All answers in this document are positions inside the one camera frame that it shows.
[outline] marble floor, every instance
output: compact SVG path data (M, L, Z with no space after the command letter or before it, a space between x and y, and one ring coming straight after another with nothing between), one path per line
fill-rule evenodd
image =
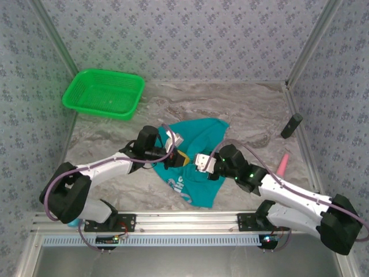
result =
M137 137L144 125L214 117L229 123L225 137L252 146L276 170L285 152L290 154L285 179L309 189L306 167L295 136L280 136L290 114L279 85L248 83L147 83L130 121L79 114L66 160L90 163L114 154ZM256 159L242 150L252 163ZM193 207L153 170L140 170L101 184L90 197L105 199L118 210L190 210ZM228 179L219 190L213 210L256 209L262 199L242 191Z

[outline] plastic basket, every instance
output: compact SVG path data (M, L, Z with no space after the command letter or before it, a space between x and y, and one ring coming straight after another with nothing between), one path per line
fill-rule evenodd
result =
M79 113L129 120L144 87L144 79L137 75L86 69L75 76L62 101Z

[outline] patterned wallpaper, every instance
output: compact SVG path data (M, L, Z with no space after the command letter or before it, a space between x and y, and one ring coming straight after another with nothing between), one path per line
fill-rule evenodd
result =
M293 88L327 193L346 195L366 220L369 220L368 26L368 1L344 1ZM369 243L356 243L355 253L363 276L369 276Z
M12 276L31 211L54 171L72 113L64 64L27 1L0 1L0 276Z
M42 0L79 69L285 80L327 0Z

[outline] green basket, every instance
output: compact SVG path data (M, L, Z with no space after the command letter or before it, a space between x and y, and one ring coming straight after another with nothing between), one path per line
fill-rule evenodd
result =
M79 113L129 120L144 87L144 79L137 75L86 69L75 76L62 101Z

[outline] teal shirt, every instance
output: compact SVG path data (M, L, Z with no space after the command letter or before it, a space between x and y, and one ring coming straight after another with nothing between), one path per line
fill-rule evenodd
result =
M225 178L220 177L217 181L208 180L208 174L197 171L193 160L196 154L209 155L223 140L228 126L226 122L215 118L182 121L170 125L173 132L183 137L184 141L178 149L186 153L191 162L187 166L168 170L164 169L162 163L158 163L154 170L191 205L206 208L213 206L214 198ZM164 128L159 128L159 134L165 143L168 136Z

